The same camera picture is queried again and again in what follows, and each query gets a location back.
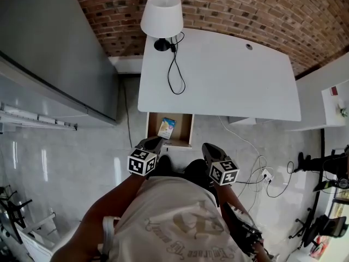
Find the person's right forearm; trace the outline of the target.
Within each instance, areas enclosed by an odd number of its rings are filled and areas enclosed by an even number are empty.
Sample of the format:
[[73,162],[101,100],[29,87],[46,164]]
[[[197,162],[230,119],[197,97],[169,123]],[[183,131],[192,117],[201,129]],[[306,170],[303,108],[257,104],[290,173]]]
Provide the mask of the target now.
[[[216,189],[219,203],[220,203],[220,209],[221,209],[221,215],[228,226],[228,229],[230,231],[230,235],[232,236],[235,243],[240,247],[240,244],[243,242],[244,238],[240,234],[240,227],[236,227],[233,225],[233,223],[230,221],[229,216],[227,212],[223,208],[224,203],[229,203],[230,205],[234,206],[235,208],[242,211],[250,220],[252,220],[252,217],[249,215],[248,211],[244,208],[242,203],[239,201],[238,197],[232,190],[232,188],[229,185],[219,186],[216,183],[214,184],[214,187]],[[264,247],[260,243],[256,243],[253,245],[254,250],[256,252],[256,260],[257,262],[272,262],[267,255]]]

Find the white table lamp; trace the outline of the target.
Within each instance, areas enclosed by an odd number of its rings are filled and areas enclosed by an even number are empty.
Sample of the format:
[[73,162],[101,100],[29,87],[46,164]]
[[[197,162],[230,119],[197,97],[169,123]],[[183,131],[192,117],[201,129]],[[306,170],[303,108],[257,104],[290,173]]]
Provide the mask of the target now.
[[156,39],[157,51],[167,51],[172,46],[168,39],[184,27],[181,0],[147,0],[140,26],[147,36]]

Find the black office chair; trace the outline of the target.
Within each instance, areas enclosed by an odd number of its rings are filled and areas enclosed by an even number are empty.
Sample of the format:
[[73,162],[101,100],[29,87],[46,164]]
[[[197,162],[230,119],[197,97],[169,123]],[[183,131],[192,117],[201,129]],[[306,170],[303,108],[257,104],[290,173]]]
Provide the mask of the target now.
[[302,227],[294,235],[288,237],[288,239],[293,239],[295,237],[302,238],[298,249],[301,247],[308,247],[311,244],[319,248],[320,243],[316,241],[318,237],[341,238],[346,234],[349,228],[349,224],[346,224],[346,216],[329,218],[326,215],[321,215],[315,218],[315,211],[312,208],[308,207],[307,211],[308,216],[305,222],[301,221],[299,218],[295,220],[295,222],[300,223]]

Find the black folding stand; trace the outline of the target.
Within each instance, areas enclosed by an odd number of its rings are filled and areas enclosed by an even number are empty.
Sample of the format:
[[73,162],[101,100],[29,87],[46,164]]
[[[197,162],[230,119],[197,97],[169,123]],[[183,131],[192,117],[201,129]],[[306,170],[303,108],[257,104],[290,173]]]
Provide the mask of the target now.
[[15,204],[11,201],[11,197],[17,193],[17,191],[15,190],[8,195],[6,191],[7,188],[10,188],[10,185],[5,187],[0,186],[0,225],[21,245],[23,242],[16,224],[22,229],[26,227],[22,210],[33,200],[30,199],[24,203]]

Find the wooden drawer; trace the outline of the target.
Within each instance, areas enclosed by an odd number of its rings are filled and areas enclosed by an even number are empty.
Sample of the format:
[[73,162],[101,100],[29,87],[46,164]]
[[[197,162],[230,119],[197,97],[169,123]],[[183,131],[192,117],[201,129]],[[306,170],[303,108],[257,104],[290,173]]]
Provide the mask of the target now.
[[168,118],[176,122],[172,134],[169,139],[165,139],[163,147],[168,149],[189,150],[192,149],[192,131],[194,126],[193,114],[171,114],[149,112],[147,114],[146,138],[156,136],[160,130],[161,123],[164,118]]

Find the white floor socket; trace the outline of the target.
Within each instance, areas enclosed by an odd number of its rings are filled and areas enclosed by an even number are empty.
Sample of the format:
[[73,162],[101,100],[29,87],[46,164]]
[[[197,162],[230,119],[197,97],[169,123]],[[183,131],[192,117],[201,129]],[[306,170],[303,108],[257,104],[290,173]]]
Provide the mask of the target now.
[[263,180],[266,181],[267,183],[272,182],[274,178],[274,175],[267,168],[264,168],[262,170],[261,176],[263,177]]

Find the white desk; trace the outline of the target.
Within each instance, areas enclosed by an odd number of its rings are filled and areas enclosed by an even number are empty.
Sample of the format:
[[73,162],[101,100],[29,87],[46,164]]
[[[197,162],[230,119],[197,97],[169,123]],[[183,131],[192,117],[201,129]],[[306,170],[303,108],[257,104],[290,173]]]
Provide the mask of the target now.
[[138,109],[300,121],[288,55],[245,39],[183,29],[178,52],[160,52],[148,37]]

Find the white shelf unit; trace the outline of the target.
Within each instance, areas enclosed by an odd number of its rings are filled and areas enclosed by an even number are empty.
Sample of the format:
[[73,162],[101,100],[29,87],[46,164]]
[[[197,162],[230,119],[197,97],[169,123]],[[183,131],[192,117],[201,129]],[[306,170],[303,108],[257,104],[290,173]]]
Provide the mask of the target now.
[[[343,127],[349,124],[349,80],[336,85],[338,96],[330,95],[330,88],[322,91],[326,125],[329,127]],[[342,99],[347,108],[348,116],[342,117],[336,109],[338,99]]]

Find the person's white printed shirt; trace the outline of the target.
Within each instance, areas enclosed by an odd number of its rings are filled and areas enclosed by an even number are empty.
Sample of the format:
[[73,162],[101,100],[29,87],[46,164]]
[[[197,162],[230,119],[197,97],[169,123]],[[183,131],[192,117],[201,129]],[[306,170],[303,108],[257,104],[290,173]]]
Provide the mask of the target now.
[[117,224],[105,217],[106,262],[252,262],[229,234],[214,195],[179,177],[152,177]]

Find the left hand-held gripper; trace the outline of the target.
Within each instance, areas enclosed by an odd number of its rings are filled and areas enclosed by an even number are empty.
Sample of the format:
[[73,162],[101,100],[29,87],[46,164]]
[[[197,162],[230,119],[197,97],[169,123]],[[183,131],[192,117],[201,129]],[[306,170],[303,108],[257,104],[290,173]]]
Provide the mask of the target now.
[[141,140],[128,155],[128,172],[140,176],[146,176],[152,172],[157,165],[163,142],[164,139],[159,136]]

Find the blue yellow packet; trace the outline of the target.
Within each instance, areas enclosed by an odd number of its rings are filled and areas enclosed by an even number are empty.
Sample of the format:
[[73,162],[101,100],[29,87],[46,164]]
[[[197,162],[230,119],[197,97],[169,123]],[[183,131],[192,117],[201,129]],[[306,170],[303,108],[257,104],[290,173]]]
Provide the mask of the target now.
[[169,140],[175,128],[175,125],[176,125],[175,120],[171,120],[169,118],[163,118],[158,131],[158,136]]

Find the grey refrigerator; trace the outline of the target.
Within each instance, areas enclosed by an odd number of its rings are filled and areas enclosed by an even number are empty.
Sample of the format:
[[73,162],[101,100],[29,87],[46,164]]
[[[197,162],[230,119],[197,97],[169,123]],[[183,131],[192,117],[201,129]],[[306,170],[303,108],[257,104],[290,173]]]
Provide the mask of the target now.
[[115,126],[117,99],[77,0],[0,0],[0,102],[82,128]]

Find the person's black shorts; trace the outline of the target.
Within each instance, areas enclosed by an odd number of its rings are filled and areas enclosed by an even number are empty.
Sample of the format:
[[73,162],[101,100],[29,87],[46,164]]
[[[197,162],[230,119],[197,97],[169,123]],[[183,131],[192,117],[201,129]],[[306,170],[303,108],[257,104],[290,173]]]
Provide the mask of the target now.
[[196,159],[192,161],[183,172],[176,172],[172,166],[171,159],[168,155],[163,155],[154,170],[148,175],[150,177],[164,176],[164,177],[179,177],[190,181],[214,195],[217,207],[220,206],[216,189],[213,187],[213,181],[207,175],[207,164],[203,159]]

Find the person's left forearm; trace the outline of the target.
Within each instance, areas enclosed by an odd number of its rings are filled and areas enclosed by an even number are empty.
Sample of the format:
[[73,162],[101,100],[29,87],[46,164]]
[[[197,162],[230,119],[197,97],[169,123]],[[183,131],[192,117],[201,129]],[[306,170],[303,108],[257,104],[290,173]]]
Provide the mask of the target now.
[[54,253],[50,262],[90,262],[97,257],[98,245],[104,240],[104,217],[121,217],[145,180],[145,176],[131,174],[97,200],[84,215],[71,239]]

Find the small potted plant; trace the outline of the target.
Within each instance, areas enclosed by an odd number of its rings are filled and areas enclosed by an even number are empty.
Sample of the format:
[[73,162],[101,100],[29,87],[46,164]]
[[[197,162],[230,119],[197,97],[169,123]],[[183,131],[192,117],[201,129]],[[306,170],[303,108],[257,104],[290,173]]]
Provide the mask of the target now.
[[347,112],[347,108],[345,107],[345,103],[342,99],[338,99],[337,102],[337,107],[336,107],[338,114],[340,114],[342,117],[347,117],[348,116],[348,112]]

